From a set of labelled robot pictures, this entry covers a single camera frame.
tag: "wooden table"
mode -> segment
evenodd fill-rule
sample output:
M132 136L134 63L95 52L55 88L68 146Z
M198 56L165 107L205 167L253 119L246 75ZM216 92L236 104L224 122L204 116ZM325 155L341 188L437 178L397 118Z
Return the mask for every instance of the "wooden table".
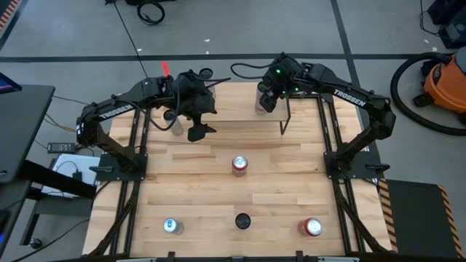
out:
M229 89L243 91L245 86L256 84L228 84ZM218 101L223 99L221 88L217 87ZM169 251L175 251L177 257L294 256L297 250L306 255L344 254L333 189L325 175L317 103L291 100L291 121L281 136L276 122L262 122L250 114L254 98L232 108L238 111L235 116L249 115L251 121L209 119L208 124L218 132L196 143L186 139L192 123L185 119L181 119L185 134L179 137L151 126L149 164L139 194L132 257L166 257ZM338 99L335 105L343 141L352 140L361 131L356 108ZM162 113L153 110L152 115L163 123ZM111 137L127 144L132 120L133 113L114 118ZM234 177L231 171L232 158L239 154L249 161L243 178ZM390 249L375 186L361 180L352 184L360 219L379 243ZM93 250L114 222L119 189L120 182L112 182L95 200L83 253ZM239 213L251 217L249 229L236 228L234 218ZM302 237L298 233L297 223L308 217L320 219L320 236ZM166 218L180 220L183 233L166 234L162 227ZM348 217L347 221L352 249L357 250ZM120 237L119 251L123 239Z

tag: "orange vacuum cleaner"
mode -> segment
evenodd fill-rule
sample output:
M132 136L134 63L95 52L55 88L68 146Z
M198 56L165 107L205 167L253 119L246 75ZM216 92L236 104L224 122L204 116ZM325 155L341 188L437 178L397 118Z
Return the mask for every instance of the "orange vacuum cleaner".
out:
M466 124L466 47L453 55L427 52L404 62L393 75L390 84L393 103L407 117L431 130L449 135L466 135L466 129L445 127L421 117L400 99L398 82L401 75L408 67L422 60L427 60L421 67L422 75L425 76L424 93L413 99L414 105L424 107L436 104L458 113L459 120Z

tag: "red soda can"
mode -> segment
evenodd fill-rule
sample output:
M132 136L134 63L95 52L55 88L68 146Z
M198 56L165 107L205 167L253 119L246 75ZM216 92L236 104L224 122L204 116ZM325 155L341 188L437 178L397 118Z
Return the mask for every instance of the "red soda can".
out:
M242 177L246 175L248 160L244 156L235 156L232 161L232 173L234 176Z
M316 218L308 218L298 223L298 231L305 237L316 237L322 233L322 224Z

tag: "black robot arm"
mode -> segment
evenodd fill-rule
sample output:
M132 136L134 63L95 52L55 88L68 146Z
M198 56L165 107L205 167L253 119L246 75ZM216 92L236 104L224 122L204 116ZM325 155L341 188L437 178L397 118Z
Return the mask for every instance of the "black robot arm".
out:
M262 77L268 87L260 98L261 105L272 112L277 99L285 92L331 94L344 99L368 112L370 124L349 143L342 143L332 158L332 167L339 172L348 171L357 152L374 142L391 136L395 115L390 109L390 99L375 95L374 91L353 87L338 78L335 73L321 64L301 63L282 54Z
M205 86L200 75L192 71L172 76L147 78L134 85L129 91L100 103L92 103L83 108L82 115L77 119L76 136L83 146L98 146L118 160L125 172L135 172L140 167L140 156L134 148L121 146L110 138L100 126L100 122L126 113L133 109L150 109L164 106L177 115L184 115L193 121L189 128L188 140L191 142L203 139L206 132L215 132L213 128L201 123L204 113L216 114L215 100L212 92Z

